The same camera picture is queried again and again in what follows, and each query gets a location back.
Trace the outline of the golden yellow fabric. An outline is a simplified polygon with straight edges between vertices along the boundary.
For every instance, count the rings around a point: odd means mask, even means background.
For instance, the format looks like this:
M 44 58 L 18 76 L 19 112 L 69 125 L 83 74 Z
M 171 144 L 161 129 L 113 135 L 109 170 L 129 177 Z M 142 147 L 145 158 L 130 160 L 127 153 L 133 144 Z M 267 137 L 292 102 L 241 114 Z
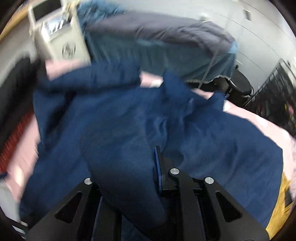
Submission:
M 286 206 L 285 198 L 290 193 L 289 192 L 290 181 L 286 178 L 285 174 L 282 174 L 280 191 L 278 199 L 271 215 L 270 221 L 266 227 L 266 231 L 271 240 L 283 227 L 288 217 L 290 216 L 290 210 L 292 204 Z

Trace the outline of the navy blue padded jacket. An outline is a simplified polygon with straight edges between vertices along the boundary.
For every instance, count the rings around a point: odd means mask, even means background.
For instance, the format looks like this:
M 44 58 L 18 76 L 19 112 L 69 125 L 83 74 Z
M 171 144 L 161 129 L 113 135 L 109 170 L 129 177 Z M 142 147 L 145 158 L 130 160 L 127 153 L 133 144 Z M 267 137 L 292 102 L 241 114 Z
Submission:
M 167 218 L 157 190 L 154 149 L 191 177 L 212 177 L 267 227 L 280 190 L 282 149 L 250 121 L 223 110 L 224 95 L 205 99 L 173 73 L 158 88 L 140 85 L 131 61 L 97 63 L 33 93 L 38 160 L 20 216 L 45 216 L 85 178 L 149 237 Z

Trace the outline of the black quilted jacket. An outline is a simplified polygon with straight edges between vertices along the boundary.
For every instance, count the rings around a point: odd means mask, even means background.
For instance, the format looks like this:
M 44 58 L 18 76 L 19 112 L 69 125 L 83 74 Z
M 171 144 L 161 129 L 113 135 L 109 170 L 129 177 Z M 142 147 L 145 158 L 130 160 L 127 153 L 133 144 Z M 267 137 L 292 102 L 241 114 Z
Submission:
M 1 149 L 21 119 L 32 108 L 33 90 L 41 60 L 20 59 L 1 86 Z

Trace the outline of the black round stool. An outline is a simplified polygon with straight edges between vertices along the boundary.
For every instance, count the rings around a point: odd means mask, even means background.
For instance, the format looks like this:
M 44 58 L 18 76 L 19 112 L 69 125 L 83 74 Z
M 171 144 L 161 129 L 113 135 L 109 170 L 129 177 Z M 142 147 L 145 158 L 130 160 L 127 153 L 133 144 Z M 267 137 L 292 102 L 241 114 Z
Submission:
M 238 68 L 234 69 L 230 79 L 218 77 L 214 79 L 214 83 L 219 91 L 224 92 L 226 99 L 238 107 L 242 107 L 254 91 L 249 80 Z

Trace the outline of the white medical cart machine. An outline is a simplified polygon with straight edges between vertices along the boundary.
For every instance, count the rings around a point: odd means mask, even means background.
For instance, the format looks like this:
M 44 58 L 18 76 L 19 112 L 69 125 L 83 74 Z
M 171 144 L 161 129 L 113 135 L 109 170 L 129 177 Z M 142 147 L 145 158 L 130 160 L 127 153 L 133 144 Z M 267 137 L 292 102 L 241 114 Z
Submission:
M 44 60 L 81 60 L 90 55 L 79 24 L 79 1 L 31 1 L 29 33 Z

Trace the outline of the light blue crumpled cloth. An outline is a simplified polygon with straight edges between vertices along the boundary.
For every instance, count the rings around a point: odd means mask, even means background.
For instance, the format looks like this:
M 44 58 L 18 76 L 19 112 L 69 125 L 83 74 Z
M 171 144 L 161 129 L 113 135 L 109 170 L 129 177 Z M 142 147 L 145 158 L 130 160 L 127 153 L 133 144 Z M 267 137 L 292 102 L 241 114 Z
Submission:
M 121 6 L 107 1 L 81 1 L 76 10 L 82 27 L 96 23 L 109 16 L 126 12 L 126 9 Z

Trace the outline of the pink polka dot bedsheet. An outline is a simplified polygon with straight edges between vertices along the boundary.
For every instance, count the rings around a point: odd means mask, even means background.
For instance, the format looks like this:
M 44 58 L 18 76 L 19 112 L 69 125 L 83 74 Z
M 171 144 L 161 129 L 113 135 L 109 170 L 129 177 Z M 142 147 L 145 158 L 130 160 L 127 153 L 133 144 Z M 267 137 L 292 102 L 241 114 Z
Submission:
M 46 61 L 46 73 L 50 80 L 67 72 L 86 66 L 86 63 L 73 61 Z M 272 139 L 283 151 L 283 172 L 290 181 L 289 192 L 295 200 L 295 138 L 286 130 L 276 126 L 274 123 L 261 118 L 245 109 L 239 108 L 229 101 L 224 102 L 224 112 L 236 115 L 252 122 L 267 137 Z M 40 141 L 38 124 L 35 115 L 27 126 L 16 150 L 8 164 L 8 176 L 4 179 L 8 190 L 16 202 L 20 201 L 25 185 L 32 174 L 37 161 L 37 144 Z

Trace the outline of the red patterned cloth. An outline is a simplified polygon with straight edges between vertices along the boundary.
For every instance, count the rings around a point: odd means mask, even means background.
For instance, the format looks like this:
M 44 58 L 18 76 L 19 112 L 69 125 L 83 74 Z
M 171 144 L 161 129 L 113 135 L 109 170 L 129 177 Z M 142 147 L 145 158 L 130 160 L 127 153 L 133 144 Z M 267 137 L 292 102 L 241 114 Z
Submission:
M 22 135 L 29 125 L 33 114 L 34 112 L 32 110 L 27 112 L 18 122 L 8 139 L 4 142 L 4 146 L 1 148 L 1 178 L 4 178 L 7 175 L 7 168 L 10 159 L 12 158 Z

